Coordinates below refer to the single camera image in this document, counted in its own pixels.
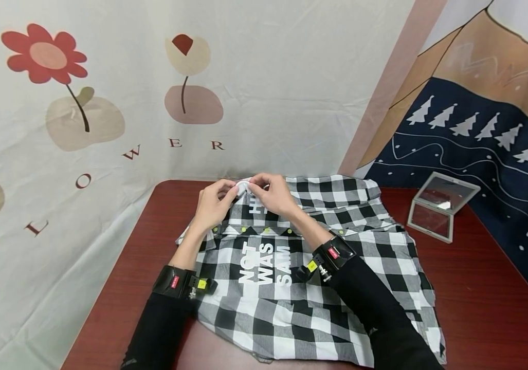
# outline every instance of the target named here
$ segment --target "black sleeve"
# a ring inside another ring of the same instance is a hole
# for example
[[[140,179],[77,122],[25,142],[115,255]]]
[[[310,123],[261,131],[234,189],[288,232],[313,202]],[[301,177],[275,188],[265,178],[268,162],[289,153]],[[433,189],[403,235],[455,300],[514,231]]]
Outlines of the black sleeve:
[[[443,370],[399,302],[361,258],[346,262],[329,285],[372,333],[375,369]]]
[[[192,308],[191,301],[151,293],[120,368],[171,369]]]

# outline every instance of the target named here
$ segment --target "wrist mount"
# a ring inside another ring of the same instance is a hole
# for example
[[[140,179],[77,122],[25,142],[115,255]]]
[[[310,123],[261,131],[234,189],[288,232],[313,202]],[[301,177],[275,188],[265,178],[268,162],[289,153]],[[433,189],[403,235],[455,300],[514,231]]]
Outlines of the wrist mount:
[[[196,271],[165,265],[156,278],[152,291],[169,297],[194,300],[200,294],[213,294],[218,283],[213,279],[200,279]]]
[[[313,260],[305,266],[300,266],[296,276],[303,283],[306,283],[313,277],[315,270],[319,270],[321,279],[326,283],[354,256],[356,256],[356,252],[341,237],[334,234],[330,241],[323,243],[314,250]]]

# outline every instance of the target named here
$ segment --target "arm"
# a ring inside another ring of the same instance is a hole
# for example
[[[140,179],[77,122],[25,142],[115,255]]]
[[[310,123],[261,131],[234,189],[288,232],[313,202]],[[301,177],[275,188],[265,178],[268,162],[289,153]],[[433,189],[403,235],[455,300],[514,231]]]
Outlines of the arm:
[[[250,182],[252,193],[268,210],[287,218],[311,250],[334,237],[296,205],[282,176],[259,174]],[[377,370],[443,369],[399,302],[361,258],[346,262],[329,283],[371,333]]]
[[[196,215],[168,265],[185,270],[194,269],[202,240],[208,230],[222,221],[236,195],[235,182],[224,179],[200,191]],[[121,369],[171,369],[186,319],[192,309],[190,300],[151,292]]]

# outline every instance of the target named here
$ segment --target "flower stem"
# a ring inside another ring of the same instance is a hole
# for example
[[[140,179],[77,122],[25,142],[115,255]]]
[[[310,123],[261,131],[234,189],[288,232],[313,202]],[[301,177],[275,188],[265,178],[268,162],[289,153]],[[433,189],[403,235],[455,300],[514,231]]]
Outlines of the flower stem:
[[[82,110],[81,104],[78,102],[77,97],[75,97],[75,94],[72,93],[72,90],[70,90],[70,86],[66,85],[66,88],[68,89],[68,92],[70,93],[70,96],[75,100],[77,103],[77,106],[79,107],[79,110],[82,114],[82,121],[85,124],[85,132],[89,132],[89,121],[87,120],[87,115],[85,114],[85,111]]]
[[[184,80],[184,85],[181,87],[181,108],[184,111],[184,114],[186,114],[186,106],[184,105],[184,91],[186,90],[186,83],[188,82],[188,77],[186,76],[186,79]]]

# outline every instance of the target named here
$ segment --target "flower illustration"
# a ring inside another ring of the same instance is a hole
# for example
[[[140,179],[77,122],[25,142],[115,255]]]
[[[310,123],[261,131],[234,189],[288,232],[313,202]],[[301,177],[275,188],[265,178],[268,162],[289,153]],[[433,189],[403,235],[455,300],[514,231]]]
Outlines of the flower illustration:
[[[166,39],[165,50],[171,65],[186,79],[181,88],[181,108],[186,113],[184,93],[189,76],[203,71],[210,63],[210,48],[205,39],[190,38],[188,35],[179,34],[173,40]]]
[[[67,32],[58,32],[55,38],[38,24],[27,26],[27,35],[7,31],[1,35],[3,44],[19,53],[7,60],[7,66],[14,71],[29,71],[29,79],[33,83],[45,83],[54,79],[68,89],[70,96],[77,102],[81,112],[85,131],[89,132],[89,121],[82,105],[70,89],[70,75],[87,77],[87,70],[78,65],[87,61],[85,54],[75,51],[77,43]]]

